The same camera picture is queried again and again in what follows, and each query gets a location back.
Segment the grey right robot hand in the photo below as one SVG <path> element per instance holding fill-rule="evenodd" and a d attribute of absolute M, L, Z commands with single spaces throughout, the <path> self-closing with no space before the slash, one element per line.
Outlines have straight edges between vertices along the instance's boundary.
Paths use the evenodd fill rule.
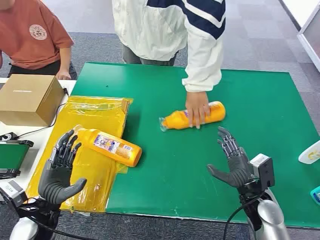
<path fill-rule="evenodd" d="M 226 155 L 229 172 L 220 171 L 212 164 L 207 165 L 208 172 L 216 179 L 237 189 L 249 183 L 253 170 L 249 166 L 248 157 L 245 149 L 222 126 L 217 128 L 217 135 L 220 137 L 217 143 Z"/>

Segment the person's left hand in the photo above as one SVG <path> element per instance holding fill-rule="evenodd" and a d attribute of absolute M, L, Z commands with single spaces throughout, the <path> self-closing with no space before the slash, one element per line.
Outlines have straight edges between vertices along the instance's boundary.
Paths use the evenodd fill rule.
<path fill-rule="evenodd" d="M 186 92 L 185 107 L 188 114 L 189 126 L 199 129 L 205 122 L 205 117 L 211 115 L 208 95 L 202 92 Z"/>
<path fill-rule="evenodd" d="M 57 74 L 56 78 L 57 80 L 71 80 L 71 75 L 68 69 L 60 68 Z"/>

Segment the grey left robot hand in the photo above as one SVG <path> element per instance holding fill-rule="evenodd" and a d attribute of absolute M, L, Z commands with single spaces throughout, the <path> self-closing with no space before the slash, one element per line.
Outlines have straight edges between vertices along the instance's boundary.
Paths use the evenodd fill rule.
<path fill-rule="evenodd" d="M 87 179 L 82 177 L 74 184 L 70 179 L 73 170 L 73 162 L 82 146 L 73 129 L 60 138 L 53 147 L 49 158 L 45 162 L 38 186 L 38 194 L 53 205 L 60 205 L 73 197 L 86 185 Z"/>

